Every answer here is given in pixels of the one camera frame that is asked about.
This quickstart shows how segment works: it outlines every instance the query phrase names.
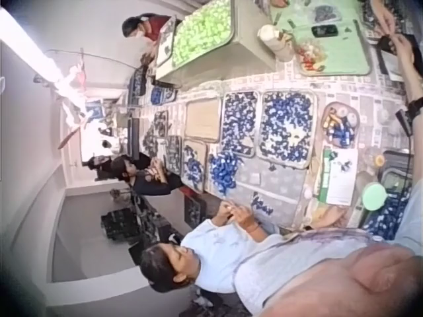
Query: bracelet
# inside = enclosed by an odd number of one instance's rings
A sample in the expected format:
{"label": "bracelet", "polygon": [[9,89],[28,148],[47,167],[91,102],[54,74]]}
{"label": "bracelet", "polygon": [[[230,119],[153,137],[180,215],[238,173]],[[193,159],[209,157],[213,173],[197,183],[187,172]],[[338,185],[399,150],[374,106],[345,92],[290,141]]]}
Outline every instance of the bracelet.
{"label": "bracelet", "polygon": [[259,225],[258,225],[258,223],[256,223],[256,225],[254,226],[254,228],[253,228],[252,230],[246,230],[246,232],[247,232],[247,233],[252,233],[252,232],[254,232],[255,230],[257,230],[257,229],[258,229],[258,227],[259,227]]}

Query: red shirt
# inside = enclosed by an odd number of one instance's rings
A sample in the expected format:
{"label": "red shirt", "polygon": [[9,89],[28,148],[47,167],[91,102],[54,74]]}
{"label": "red shirt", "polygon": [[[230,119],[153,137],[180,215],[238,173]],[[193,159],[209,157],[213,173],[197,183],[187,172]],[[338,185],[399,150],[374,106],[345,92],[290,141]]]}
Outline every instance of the red shirt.
{"label": "red shirt", "polygon": [[170,17],[166,15],[157,15],[156,17],[151,17],[148,19],[148,22],[151,26],[151,32],[145,33],[145,37],[149,38],[152,41],[157,41],[160,35],[160,29],[166,22],[170,19]]}

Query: green lid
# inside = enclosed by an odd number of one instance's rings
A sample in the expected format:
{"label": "green lid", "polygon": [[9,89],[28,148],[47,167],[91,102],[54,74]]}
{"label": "green lid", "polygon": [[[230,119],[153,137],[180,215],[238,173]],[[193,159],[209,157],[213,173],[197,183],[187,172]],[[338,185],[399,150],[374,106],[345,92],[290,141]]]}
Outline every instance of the green lid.
{"label": "green lid", "polygon": [[387,197],[386,190],[380,183],[370,183],[363,190],[363,205],[368,211],[375,211],[383,206]]}

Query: green cutting mat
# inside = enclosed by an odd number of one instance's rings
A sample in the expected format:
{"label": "green cutting mat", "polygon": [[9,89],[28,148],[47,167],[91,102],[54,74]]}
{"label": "green cutting mat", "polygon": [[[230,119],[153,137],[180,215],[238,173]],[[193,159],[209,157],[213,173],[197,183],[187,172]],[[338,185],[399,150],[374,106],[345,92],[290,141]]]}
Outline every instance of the green cutting mat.
{"label": "green cutting mat", "polygon": [[322,47],[326,58],[315,65],[315,69],[324,66],[323,71],[307,71],[300,65],[301,73],[305,76],[325,75],[367,75],[371,71],[359,24],[357,20],[351,22],[333,23],[338,28],[338,36],[330,38],[315,38],[311,26],[302,26],[293,29],[297,44],[304,40],[313,39],[314,44]]}
{"label": "green cutting mat", "polygon": [[295,27],[306,26],[313,24],[310,16],[315,7],[319,5],[332,5],[338,9],[342,17],[342,21],[360,20],[360,3],[357,0],[311,0],[308,6],[304,6],[305,0],[291,0],[286,8],[275,8],[270,6],[270,14],[272,21],[275,21],[280,13],[277,27],[282,30],[291,30],[291,20]]}

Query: patterned tablecloth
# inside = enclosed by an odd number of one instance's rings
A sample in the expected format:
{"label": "patterned tablecloth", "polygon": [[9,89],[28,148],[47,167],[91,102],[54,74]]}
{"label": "patterned tablecloth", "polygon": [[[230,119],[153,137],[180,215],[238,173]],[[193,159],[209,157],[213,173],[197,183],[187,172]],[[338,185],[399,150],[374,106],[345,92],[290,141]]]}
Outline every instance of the patterned tablecloth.
{"label": "patterned tablecloth", "polygon": [[[375,51],[371,50],[370,54],[373,61],[373,70],[368,76],[304,77],[299,73],[294,60],[289,63],[279,63],[276,73],[204,83],[188,92],[180,93],[176,102],[164,106],[156,107],[150,105],[146,99],[140,100],[139,104],[142,106],[135,111],[141,119],[140,148],[143,150],[143,136],[152,124],[154,113],[157,111],[169,111],[169,123],[171,124],[169,135],[184,136],[187,101],[206,96],[222,97],[226,92],[237,90],[264,92],[265,90],[279,88],[312,90],[318,97],[319,125],[325,106],[331,102],[343,102],[356,109],[360,113],[361,120],[358,140],[355,142],[359,154],[363,152],[364,148],[370,146],[382,149],[406,147],[405,135],[389,135],[389,126],[381,125],[377,120],[377,113],[382,108],[393,114],[395,110],[404,106],[403,86],[382,75],[377,65]],[[261,113],[261,107],[262,104],[259,101],[258,113]],[[323,134],[318,128],[312,164],[307,170],[294,170],[276,165],[276,169],[271,168],[273,170],[271,171],[269,162],[257,157],[244,159],[245,164],[240,167],[236,176],[237,187],[230,190],[226,198],[249,205],[253,196],[259,195],[265,205],[270,208],[267,216],[275,223],[283,227],[298,228],[304,216],[311,217],[313,212],[313,210],[305,212],[309,201],[303,198],[302,193],[305,187],[315,187],[322,148],[325,145],[327,145],[326,141],[323,140]],[[209,153],[216,153],[219,148],[218,144],[209,144]],[[163,157],[164,150],[164,139],[162,139],[159,140],[159,157]],[[365,169],[365,166],[360,162],[359,170],[363,169]],[[252,173],[260,173],[260,185],[254,185],[256,181],[251,182]],[[208,179],[206,180],[206,191],[220,196],[215,186]]]}

